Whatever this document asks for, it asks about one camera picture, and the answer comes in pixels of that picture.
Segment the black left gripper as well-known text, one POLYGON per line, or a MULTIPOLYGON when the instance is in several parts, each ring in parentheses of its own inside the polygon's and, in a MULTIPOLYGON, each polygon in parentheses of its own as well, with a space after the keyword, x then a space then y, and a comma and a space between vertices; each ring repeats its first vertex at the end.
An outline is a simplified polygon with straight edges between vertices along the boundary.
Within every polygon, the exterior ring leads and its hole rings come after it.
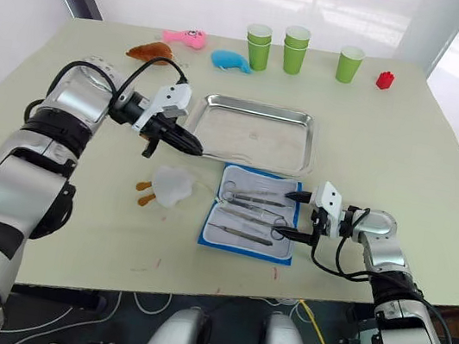
POLYGON ((204 148, 194 134, 177 124, 176 117, 167 118, 162 113, 154 114, 143 125, 139 135, 147 139, 147 145, 141 152, 142 157, 151 157, 160 141, 176 150, 192 156, 202 156, 204 148))

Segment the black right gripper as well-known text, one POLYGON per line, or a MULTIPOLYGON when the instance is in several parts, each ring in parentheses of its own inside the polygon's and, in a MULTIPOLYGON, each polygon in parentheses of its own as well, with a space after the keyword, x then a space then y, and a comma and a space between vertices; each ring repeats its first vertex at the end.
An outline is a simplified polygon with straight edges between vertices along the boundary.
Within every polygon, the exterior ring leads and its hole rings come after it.
MULTIPOLYGON (((294 202, 309 203, 311 201, 312 194, 310 191, 291 191, 287 192, 285 197, 293 200, 294 202)), ((286 228, 281 226, 273 226, 272 229, 290 241, 315 246, 320 237, 330 235, 331 224, 328 215, 328 212, 321 207, 315 208, 312 211, 311 234, 302 233, 302 231, 298 231, 296 228, 286 228)))

